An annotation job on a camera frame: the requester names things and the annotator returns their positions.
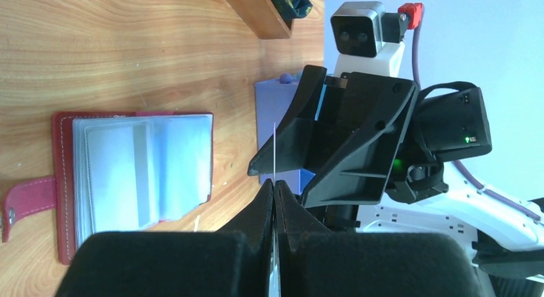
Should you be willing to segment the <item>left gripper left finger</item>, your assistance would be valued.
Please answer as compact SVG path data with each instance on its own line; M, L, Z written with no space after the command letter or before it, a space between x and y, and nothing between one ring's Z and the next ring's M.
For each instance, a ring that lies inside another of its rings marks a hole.
M267 296L273 182L215 232L103 232L77 251L57 296Z

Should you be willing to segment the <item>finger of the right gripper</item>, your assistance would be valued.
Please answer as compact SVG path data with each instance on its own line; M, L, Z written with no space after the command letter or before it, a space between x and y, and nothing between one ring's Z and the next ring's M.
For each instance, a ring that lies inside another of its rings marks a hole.
M304 168L306 208L380 201L405 138L419 85L412 80L345 73L328 77Z
M327 69L306 65L296 92L282 120L276 127L276 172L304 167L315 115ZM271 135L248 164L249 176L273 173L273 139Z

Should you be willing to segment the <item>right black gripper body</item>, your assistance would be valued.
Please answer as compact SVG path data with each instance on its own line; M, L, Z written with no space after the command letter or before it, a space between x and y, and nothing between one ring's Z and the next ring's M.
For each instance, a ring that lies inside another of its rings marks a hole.
M444 84L447 94L431 96L420 89L386 188L400 203L417 201L448 191L445 164L488 154L492 149L482 91L456 81Z

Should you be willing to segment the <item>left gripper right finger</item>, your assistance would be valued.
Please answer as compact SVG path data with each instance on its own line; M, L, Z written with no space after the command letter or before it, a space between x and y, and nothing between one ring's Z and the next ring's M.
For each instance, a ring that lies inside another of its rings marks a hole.
M276 182L282 296L482 296L453 238L440 233L332 232Z

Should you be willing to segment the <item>grey VIP credit card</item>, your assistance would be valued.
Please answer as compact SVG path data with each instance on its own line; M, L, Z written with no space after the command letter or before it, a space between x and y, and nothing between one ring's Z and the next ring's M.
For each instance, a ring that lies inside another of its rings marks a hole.
M276 183L276 122L273 123L273 183Z

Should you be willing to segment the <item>red leather card holder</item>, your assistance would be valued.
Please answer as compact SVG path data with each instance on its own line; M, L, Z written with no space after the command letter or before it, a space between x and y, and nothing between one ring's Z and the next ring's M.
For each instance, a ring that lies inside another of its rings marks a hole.
M56 210L58 258L71 263L91 235L176 221L212 192L211 113L58 112L53 176L12 187L1 240L25 217Z

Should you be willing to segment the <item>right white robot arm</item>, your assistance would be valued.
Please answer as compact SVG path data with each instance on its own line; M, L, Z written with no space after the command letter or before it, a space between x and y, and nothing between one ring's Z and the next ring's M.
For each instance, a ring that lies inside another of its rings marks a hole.
M307 66L251 176L308 171L303 205L326 227L358 235L441 233L473 266L515 284L543 275L543 213L479 182L465 158L492 150L481 89L421 89L398 77L403 42L376 56L341 53L334 74Z

